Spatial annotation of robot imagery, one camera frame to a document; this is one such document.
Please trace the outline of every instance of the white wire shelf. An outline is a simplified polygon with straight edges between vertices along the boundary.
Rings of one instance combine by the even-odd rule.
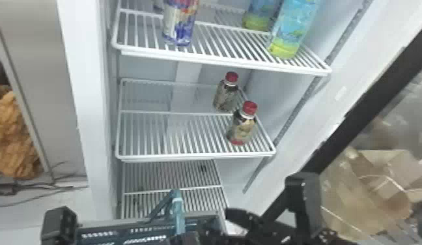
[[[184,212],[224,210],[227,208],[222,187],[181,190]],[[144,218],[156,207],[168,192],[147,192],[123,195],[121,216],[127,218]]]
[[[123,181],[124,194],[221,187],[211,160],[124,164]]]
[[[185,212],[228,206],[212,160],[123,164],[122,218],[144,218],[172,189],[181,190]]]
[[[207,4],[202,9],[199,19],[204,21],[196,22],[190,46],[169,46],[161,35],[163,16],[146,12],[142,3],[119,1],[111,44],[123,55],[314,76],[331,73],[304,45],[292,59],[270,55],[265,48],[270,34],[241,28],[240,10],[221,5]]]
[[[225,133],[232,123],[232,113],[207,112],[212,108],[210,98],[214,96],[216,88],[211,85],[123,79],[120,86],[116,157],[123,162],[136,163],[274,155],[276,148],[259,119],[250,142],[243,146],[228,142]],[[136,91],[145,93],[161,89],[171,91],[162,93],[170,96],[155,96],[153,100],[147,100],[146,96],[142,99],[139,94],[134,96]],[[209,94],[188,96],[188,91]],[[202,108],[205,112],[182,111],[182,106],[189,108],[195,103],[197,107],[192,107],[193,111]]]

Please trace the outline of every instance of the bottle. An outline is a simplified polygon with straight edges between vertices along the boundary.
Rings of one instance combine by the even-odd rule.
[[[286,0],[267,44],[268,51],[282,59],[296,55],[316,15],[321,0]]]
[[[232,126],[226,133],[226,138],[233,145],[244,145],[253,134],[254,127],[257,123],[255,114],[258,106],[252,101],[245,101],[243,109],[237,109],[232,116]]]
[[[162,37],[167,44],[190,44],[198,8],[199,0],[164,0]]]
[[[235,72],[226,73],[225,79],[217,86],[216,95],[212,105],[218,111],[228,112],[234,107],[234,99],[238,92],[238,74]]]
[[[243,15],[244,28],[268,31],[270,18],[274,15],[276,0],[252,0],[249,9]]]
[[[164,0],[153,0],[153,11],[162,14],[164,12]]]

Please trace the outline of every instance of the floor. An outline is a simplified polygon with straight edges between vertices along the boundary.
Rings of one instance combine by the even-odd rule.
[[[67,182],[67,185],[86,186],[86,182]],[[29,190],[16,197],[0,197],[0,204],[13,203],[48,193]],[[40,244],[40,230],[45,211],[68,206],[80,220],[95,220],[91,190],[89,188],[43,197],[13,207],[0,208],[0,244]]]

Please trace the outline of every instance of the open refrigerator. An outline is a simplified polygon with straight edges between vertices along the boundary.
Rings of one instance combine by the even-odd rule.
[[[145,217],[173,188],[187,212],[262,214],[422,30],[422,1],[325,1],[293,59],[241,27],[248,0],[203,0],[188,48],[166,46],[146,0],[58,0],[83,157],[101,220]],[[226,72],[259,105],[227,143],[212,107]]]

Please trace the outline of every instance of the brown bag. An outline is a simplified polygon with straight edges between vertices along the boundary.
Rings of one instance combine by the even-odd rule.
[[[7,85],[0,85],[0,172],[17,179],[31,179],[40,172],[15,94]]]

